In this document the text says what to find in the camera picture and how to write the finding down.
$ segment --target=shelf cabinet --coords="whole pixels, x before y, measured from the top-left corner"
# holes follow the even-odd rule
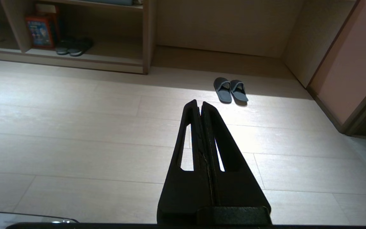
[[[143,5],[134,6],[81,0],[45,2],[59,6],[66,35],[88,37],[94,41],[93,47],[80,57],[33,48],[25,16],[32,14],[35,1],[1,0],[0,14],[6,18],[0,22],[1,60],[148,73],[154,51],[156,1],[145,0]]]

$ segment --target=pair of slippers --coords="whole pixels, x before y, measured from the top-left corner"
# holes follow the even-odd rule
[[[89,38],[75,39],[73,37],[67,37],[61,39],[56,45],[56,53],[57,55],[70,54],[72,57],[78,57],[83,55],[92,46],[93,41]]]
[[[238,101],[248,101],[244,83],[241,80],[231,80],[230,82],[226,78],[218,77],[214,80],[214,88],[222,103],[231,103],[231,94]]]

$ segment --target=wooden floor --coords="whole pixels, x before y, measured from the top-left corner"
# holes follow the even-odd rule
[[[216,77],[242,80],[248,104],[220,103]],[[366,225],[366,163],[274,59],[249,75],[147,76],[0,61],[0,211],[156,223],[192,99],[220,111],[274,224]]]

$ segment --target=gray slipper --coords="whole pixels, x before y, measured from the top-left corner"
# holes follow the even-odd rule
[[[231,93],[234,99],[247,102],[248,98],[245,94],[244,83],[241,80],[231,80]]]
[[[231,103],[230,81],[226,78],[218,77],[214,80],[214,88],[218,98],[222,103]]]
[[[90,38],[81,38],[70,46],[69,53],[72,57],[83,55],[87,50],[93,46],[93,41]]]
[[[66,37],[60,40],[56,45],[57,55],[67,55],[69,53],[70,46],[74,43],[76,39],[73,37]]]

